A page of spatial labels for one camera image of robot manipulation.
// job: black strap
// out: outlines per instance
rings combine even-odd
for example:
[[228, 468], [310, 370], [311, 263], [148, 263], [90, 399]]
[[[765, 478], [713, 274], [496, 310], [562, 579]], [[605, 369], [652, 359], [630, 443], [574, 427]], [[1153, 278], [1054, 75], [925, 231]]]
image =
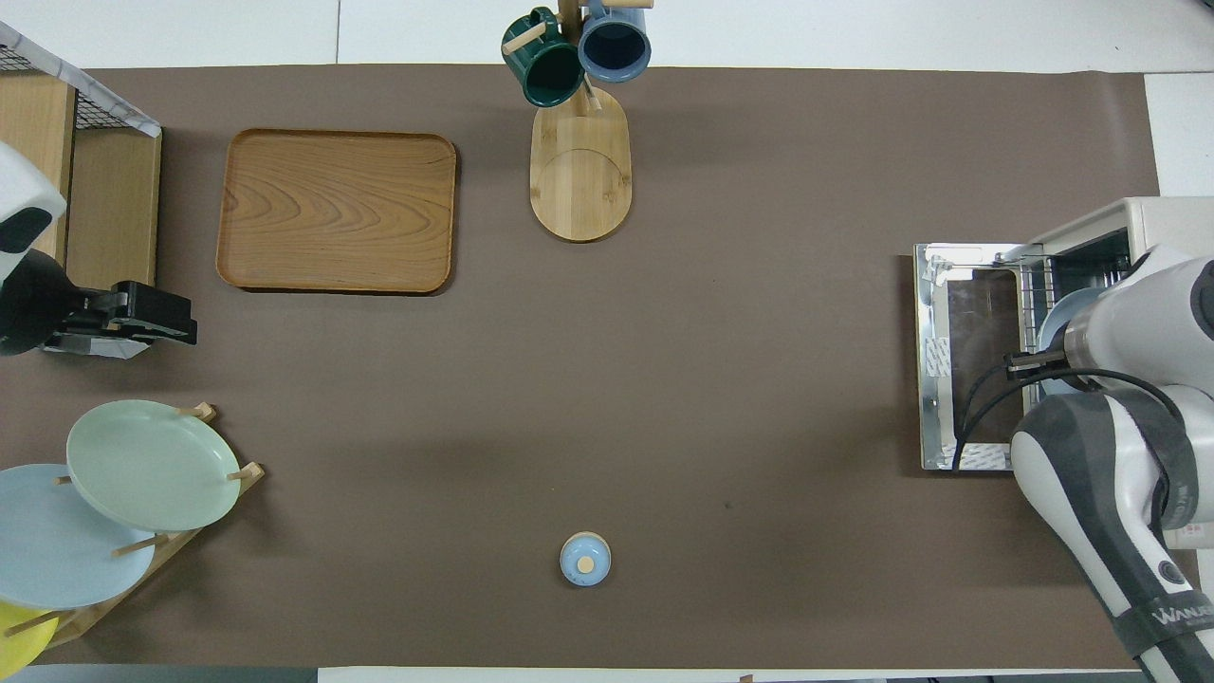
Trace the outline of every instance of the black strap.
[[1169, 593], [1113, 619], [1113, 632], [1131, 658], [1176, 636], [1207, 628], [1214, 628], [1214, 603], [1199, 591]]

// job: rectangular wooden serving tray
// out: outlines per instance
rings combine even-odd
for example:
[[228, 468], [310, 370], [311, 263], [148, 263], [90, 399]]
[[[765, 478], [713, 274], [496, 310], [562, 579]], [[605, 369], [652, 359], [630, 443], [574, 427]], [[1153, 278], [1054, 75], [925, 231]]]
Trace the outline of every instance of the rectangular wooden serving tray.
[[431, 133], [242, 131], [215, 267], [244, 289], [435, 291], [450, 273], [455, 161]]

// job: yellow plate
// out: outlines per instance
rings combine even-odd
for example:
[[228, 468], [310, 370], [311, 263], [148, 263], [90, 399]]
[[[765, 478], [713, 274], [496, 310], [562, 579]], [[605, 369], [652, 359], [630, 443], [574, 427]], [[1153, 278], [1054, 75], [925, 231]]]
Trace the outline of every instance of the yellow plate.
[[4, 636], [4, 632], [10, 626], [17, 626], [42, 614], [46, 614], [46, 610], [32, 610], [10, 605], [8, 603], [0, 603], [0, 679], [8, 678], [13, 673], [25, 668], [27, 664], [42, 654], [46, 644], [55, 636], [55, 630], [58, 628], [59, 620], [52, 619], [7, 638]]

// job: light green plate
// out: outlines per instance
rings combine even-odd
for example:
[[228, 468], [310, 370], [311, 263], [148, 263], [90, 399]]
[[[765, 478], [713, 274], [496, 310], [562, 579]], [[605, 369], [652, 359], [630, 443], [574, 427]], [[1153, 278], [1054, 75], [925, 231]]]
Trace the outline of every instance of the light green plate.
[[200, 420], [153, 402], [115, 402], [89, 411], [68, 434], [68, 469], [84, 500], [144, 531], [188, 531], [236, 505], [240, 467], [223, 438]]

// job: mug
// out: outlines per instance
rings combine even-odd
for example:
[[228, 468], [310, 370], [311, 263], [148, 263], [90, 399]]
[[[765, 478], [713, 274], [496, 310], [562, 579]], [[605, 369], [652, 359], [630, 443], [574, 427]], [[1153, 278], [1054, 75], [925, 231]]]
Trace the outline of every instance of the mug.
[[510, 24], [501, 44], [544, 25], [544, 33], [501, 58], [523, 86], [523, 96], [537, 107], [555, 107], [578, 91], [582, 85], [582, 63], [578, 49], [561, 35], [556, 15], [548, 7], [535, 7], [526, 17]]
[[641, 75], [649, 64], [645, 10], [608, 10], [602, 0], [590, 0], [578, 58], [586, 74], [605, 82], [624, 82]]

